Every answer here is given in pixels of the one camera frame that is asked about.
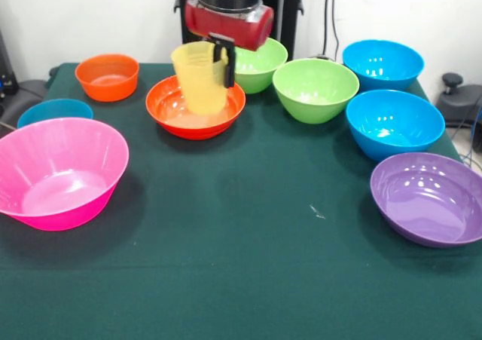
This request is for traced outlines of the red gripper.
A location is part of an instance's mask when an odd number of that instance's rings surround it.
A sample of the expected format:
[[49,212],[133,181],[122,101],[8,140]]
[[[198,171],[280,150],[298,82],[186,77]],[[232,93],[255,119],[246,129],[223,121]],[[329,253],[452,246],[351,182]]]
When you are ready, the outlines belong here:
[[[185,24],[190,32],[200,37],[230,39],[237,47],[256,51],[270,36],[274,11],[261,0],[250,2],[247,8],[217,8],[203,0],[186,0]],[[236,51],[232,44],[225,45],[227,65],[224,86],[235,82]],[[213,61],[221,60],[223,45],[215,43]]]

